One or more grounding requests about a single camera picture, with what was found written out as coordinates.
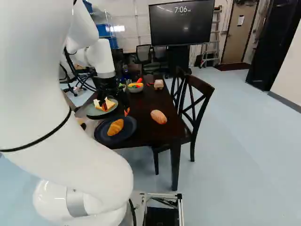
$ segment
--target tv screen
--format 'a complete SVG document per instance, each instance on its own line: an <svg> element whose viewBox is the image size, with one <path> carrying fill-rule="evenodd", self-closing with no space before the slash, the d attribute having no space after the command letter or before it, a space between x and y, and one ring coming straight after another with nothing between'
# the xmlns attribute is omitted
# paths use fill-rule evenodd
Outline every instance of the tv screen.
<svg viewBox="0 0 301 226"><path fill-rule="evenodd" d="M149 5L153 46L209 42L214 0L180 1Z"/></svg>

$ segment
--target green plate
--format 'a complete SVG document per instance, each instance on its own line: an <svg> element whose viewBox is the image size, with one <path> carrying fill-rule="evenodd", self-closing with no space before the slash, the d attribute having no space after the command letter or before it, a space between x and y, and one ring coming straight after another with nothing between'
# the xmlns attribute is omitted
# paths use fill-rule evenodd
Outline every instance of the green plate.
<svg viewBox="0 0 301 226"><path fill-rule="evenodd" d="M106 117L106 114L109 114L109 113L113 112L118 107L118 101L115 100L115 99L112 99L112 98L109 98L109 100L113 101L115 103L115 105L110 110L108 110L107 112L96 109L94 103L89 104L86 107L87 117L90 118L90 119L100 119L100 118L103 118L103 116Z"/></svg>

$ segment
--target wooden table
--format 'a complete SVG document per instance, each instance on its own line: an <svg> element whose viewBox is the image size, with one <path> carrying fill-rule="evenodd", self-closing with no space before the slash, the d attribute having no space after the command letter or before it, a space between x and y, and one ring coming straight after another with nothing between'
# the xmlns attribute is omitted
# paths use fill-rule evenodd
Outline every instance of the wooden table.
<svg viewBox="0 0 301 226"><path fill-rule="evenodd" d="M162 79L161 75L154 75L154 79ZM154 90L153 87L145 86L141 93L128 93L130 101L129 115L137 120L136 132L127 140L109 146L111 149L158 146L161 144L171 145L172 165L172 190L178 189L180 154L182 138L185 138L185 124L178 116L166 84L163 90ZM83 116L84 108L96 98L92 95L90 99L76 112L76 117ZM167 117L167 124L160 125L151 118L152 110L160 110ZM99 121L89 120L86 131L93 136L95 127Z"/></svg>

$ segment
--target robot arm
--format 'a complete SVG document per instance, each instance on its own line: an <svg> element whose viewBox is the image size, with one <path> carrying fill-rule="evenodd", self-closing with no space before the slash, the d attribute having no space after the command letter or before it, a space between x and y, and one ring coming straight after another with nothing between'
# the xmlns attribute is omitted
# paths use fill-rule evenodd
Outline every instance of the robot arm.
<svg viewBox="0 0 301 226"><path fill-rule="evenodd" d="M77 4L82 8L82 1ZM81 22L84 30L70 30L70 53L96 39L91 19L74 19L82 11L77 4L72 11L72 0L32 0L30 5L15 0L0 9L0 50L6 54L0 60L5 71L0 75L0 95L5 97L0 99L0 152L45 180L37 187L34 204L46 218L68 221L70 226L116 226L133 189L131 168L85 134L58 85L59 59L72 20L71 28ZM82 18L89 18L87 11L86 15ZM91 35L85 30L89 27ZM81 198L71 200L82 199L88 215L98 214L75 218L67 203L69 189L81 192Z"/></svg>
<svg viewBox="0 0 301 226"><path fill-rule="evenodd" d="M82 37L83 30L87 36ZM99 39L98 37L98 30L83 2L77 2L66 44L67 54L72 55L68 54L67 57L72 58L81 66L95 68L97 75L93 78L93 82L98 90L97 99L100 106L106 108L104 99L107 96L113 96L122 103L125 115L127 115L129 113L129 101L125 92L118 89L110 43L107 39Z"/></svg>

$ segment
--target paper sign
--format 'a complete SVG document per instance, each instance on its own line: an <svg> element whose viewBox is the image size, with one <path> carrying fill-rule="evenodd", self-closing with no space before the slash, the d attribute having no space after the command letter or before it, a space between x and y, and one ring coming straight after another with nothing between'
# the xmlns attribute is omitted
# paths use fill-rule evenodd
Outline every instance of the paper sign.
<svg viewBox="0 0 301 226"><path fill-rule="evenodd" d="M244 15L239 15L237 26L243 25L244 19L245 19L245 16L244 16Z"/></svg>

